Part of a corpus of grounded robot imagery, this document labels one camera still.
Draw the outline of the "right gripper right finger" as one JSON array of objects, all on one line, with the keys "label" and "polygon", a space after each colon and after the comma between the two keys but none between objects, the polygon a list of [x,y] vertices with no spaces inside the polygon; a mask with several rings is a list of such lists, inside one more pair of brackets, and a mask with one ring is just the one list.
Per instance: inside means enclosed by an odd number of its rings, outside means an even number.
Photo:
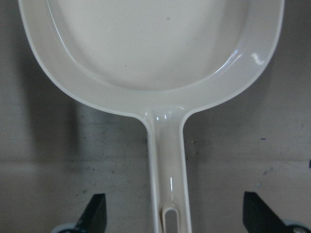
[{"label": "right gripper right finger", "polygon": [[243,224],[248,233],[285,233],[286,225],[256,192],[243,196]]}]

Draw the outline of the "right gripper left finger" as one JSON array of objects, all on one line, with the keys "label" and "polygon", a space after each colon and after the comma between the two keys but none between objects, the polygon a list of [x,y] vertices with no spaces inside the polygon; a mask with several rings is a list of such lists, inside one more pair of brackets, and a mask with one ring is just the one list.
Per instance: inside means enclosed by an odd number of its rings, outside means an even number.
[{"label": "right gripper left finger", "polygon": [[77,221],[75,233],[104,233],[107,226],[105,194],[94,194]]}]

